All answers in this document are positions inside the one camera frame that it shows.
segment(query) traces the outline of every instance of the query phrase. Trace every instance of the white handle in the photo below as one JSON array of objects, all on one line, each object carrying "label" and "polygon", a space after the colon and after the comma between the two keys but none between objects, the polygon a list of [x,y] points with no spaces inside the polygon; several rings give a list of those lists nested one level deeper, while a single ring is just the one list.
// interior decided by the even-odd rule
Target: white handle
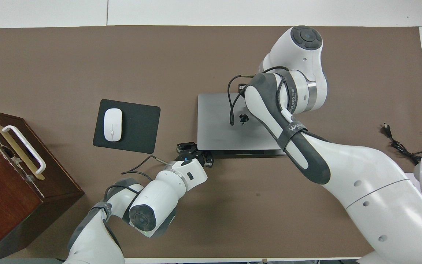
[{"label": "white handle", "polygon": [[17,137],[24,143],[24,145],[27,147],[27,149],[32,153],[32,155],[35,157],[35,159],[40,163],[40,168],[37,169],[36,173],[40,174],[42,173],[47,165],[45,164],[45,161],[42,160],[42,157],[35,151],[35,149],[32,147],[32,145],[25,139],[24,135],[17,129],[17,127],[13,125],[7,125],[2,129],[2,132],[8,132],[10,129],[14,131],[14,133],[17,135]]}]

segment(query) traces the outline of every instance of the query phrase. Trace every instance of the black cable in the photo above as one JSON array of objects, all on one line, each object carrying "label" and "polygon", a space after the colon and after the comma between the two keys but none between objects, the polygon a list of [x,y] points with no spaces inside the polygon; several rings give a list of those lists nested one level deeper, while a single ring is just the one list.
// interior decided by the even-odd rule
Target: black cable
[{"label": "black cable", "polygon": [[127,172],[130,172],[130,171],[134,171],[135,169],[141,167],[141,165],[143,165],[150,158],[154,158],[155,160],[157,160],[158,162],[160,162],[162,164],[167,164],[167,162],[165,162],[165,161],[163,161],[163,160],[161,160],[161,159],[159,159],[159,158],[157,158],[153,155],[150,155],[146,159],[144,159],[138,166],[134,167],[133,169],[127,170],[126,172],[122,172],[122,174],[126,174]]},{"label": "black cable", "polygon": [[289,71],[289,69],[288,69],[288,68],[286,68],[286,67],[283,67],[283,66],[276,66],[276,67],[270,67],[269,69],[264,70],[262,73],[269,72],[270,70],[276,70],[276,69],[283,69],[283,70],[287,70],[287,71]]},{"label": "black cable", "polygon": [[[270,70],[276,70],[276,69],[283,69],[283,70],[287,70],[289,71],[288,68],[283,67],[283,66],[276,66],[276,67],[270,67],[269,69],[266,69],[263,71],[263,73],[269,72]],[[286,90],[288,92],[289,95],[289,88],[288,88],[288,84],[286,82],[286,78],[284,78],[284,76],[278,74],[280,77],[282,77],[283,81],[280,82],[280,85],[278,87],[278,103],[279,103],[279,91],[281,89],[282,84],[284,83],[286,86]],[[245,92],[245,89],[247,88],[247,86],[245,86],[240,92],[239,94],[236,96],[236,98],[234,99],[234,102],[232,102],[231,100],[231,84],[232,82],[234,82],[234,80],[236,80],[237,78],[253,78],[254,76],[243,76],[243,75],[236,75],[234,76],[230,81],[229,84],[227,85],[227,98],[229,99],[229,106],[231,108],[230,112],[229,112],[229,123],[231,125],[234,125],[235,123],[235,117],[234,117],[234,106],[236,105],[237,99],[239,99],[239,97]]]},{"label": "black cable", "polygon": [[139,192],[138,192],[138,191],[135,191],[135,190],[131,189],[130,187],[126,187],[126,186],[123,186],[123,185],[113,184],[113,185],[110,185],[110,186],[109,186],[109,187],[105,190],[105,193],[104,193],[104,201],[106,201],[106,200],[107,200],[107,194],[108,194],[108,191],[110,191],[110,189],[112,189],[113,187],[121,187],[121,188],[123,188],[123,189],[130,190],[130,191],[134,192],[135,194],[139,194]]},{"label": "black cable", "polygon": [[141,174],[143,176],[145,176],[147,179],[149,179],[150,182],[152,182],[151,177],[149,177],[147,174],[145,174],[144,172],[139,172],[139,171],[135,171],[135,170],[128,170],[127,172],[122,172],[122,175],[127,174],[127,173],[137,173],[137,174]]},{"label": "black cable", "polygon": [[139,171],[135,170],[135,169],[141,167],[141,165],[143,165],[150,158],[154,158],[156,161],[158,161],[162,164],[167,164],[167,162],[165,162],[165,161],[163,161],[163,160],[161,160],[161,159],[159,159],[159,158],[157,158],[153,155],[150,155],[146,159],[144,159],[138,166],[134,167],[133,169],[127,170],[126,172],[122,172],[122,175],[127,174],[127,173],[137,173],[137,174],[141,174],[141,175],[145,176],[147,179],[149,179],[150,182],[152,182],[151,177],[149,177],[147,174],[145,174],[144,172],[139,172]]},{"label": "black cable", "polygon": [[318,140],[321,140],[321,141],[324,141],[324,142],[329,142],[329,143],[331,143],[330,141],[328,141],[328,140],[324,139],[323,137],[318,136],[318,135],[315,135],[315,134],[313,134],[313,133],[311,133],[311,132],[309,132],[309,131],[307,131],[307,130],[305,130],[305,129],[302,129],[302,130],[301,130],[301,132],[302,132],[302,133],[304,133],[304,134],[308,134],[308,135],[309,135],[309,136],[311,136],[311,137],[315,137],[315,138],[316,138],[316,139],[318,139]]},{"label": "black cable", "polygon": [[231,111],[229,112],[229,123],[231,125],[234,125],[234,106],[236,105],[237,99],[239,99],[239,97],[245,92],[245,89],[247,88],[247,86],[245,86],[240,92],[239,94],[236,96],[236,99],[234,100],[234,102],[232,102],[231,100],[231,84],[232,82],[234,82],[234,80],[236,80],[237,78],[253,78],[253,76],[247,76],[247,75],[236,75],[235,77],[233,77],[230,81],[229,84],[227,85],[227,98],[229,99],[229,106],[231,107]]},{"label": "black cable", "polygon": [[422,154],[422,151],[411,153],[407,150],[407,148],[401,144],[400,142],[396,141],[392,137],[392,131],[390,130],[390,125],[384,123],[383,127],[381,128],[383,134],[388,137],[392,143],[390,144],[393,148],[397,149],[398,152],[403,154],[404,156],[408,157],[414,165],[417,165],[421,161],[421,157],[418,154]]}]

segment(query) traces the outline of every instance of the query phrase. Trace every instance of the silver laptop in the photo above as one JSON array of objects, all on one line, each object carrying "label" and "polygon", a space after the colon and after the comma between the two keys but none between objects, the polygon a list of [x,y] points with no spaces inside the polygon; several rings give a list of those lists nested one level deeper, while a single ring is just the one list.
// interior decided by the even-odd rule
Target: silver laptop
[{"label": "silver laptop", "polygon": [[[231,100],[237,93],[231,93]],[[240,97],[234,107],[235,123],[229,124],[227,93],[198,95],[198,149],[210,150],[215,157],[284,155],[266,128],[254,118],[245,99]],[[247,115],[248,122],[240,122]]]}]

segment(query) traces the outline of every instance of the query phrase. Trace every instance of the computer mouse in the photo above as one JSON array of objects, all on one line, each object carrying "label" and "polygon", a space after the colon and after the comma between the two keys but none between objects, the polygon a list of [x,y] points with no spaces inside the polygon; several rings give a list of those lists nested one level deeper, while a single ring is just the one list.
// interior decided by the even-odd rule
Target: computer mouse
[{"label": "computer mouse", "polygon": [[117,142],[122,138],[122,111],[110,108],[104,115],[104,137],[110,142]]}]

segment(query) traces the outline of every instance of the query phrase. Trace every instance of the white table surface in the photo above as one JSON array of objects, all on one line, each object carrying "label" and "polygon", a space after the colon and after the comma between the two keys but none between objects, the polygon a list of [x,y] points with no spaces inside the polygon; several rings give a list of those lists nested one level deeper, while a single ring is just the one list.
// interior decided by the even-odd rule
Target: white table surface
[{"label": "white table surface", "polygon": [[0,0],[0,28],[104,25],[418,26],[422,45],[422,0]]}]

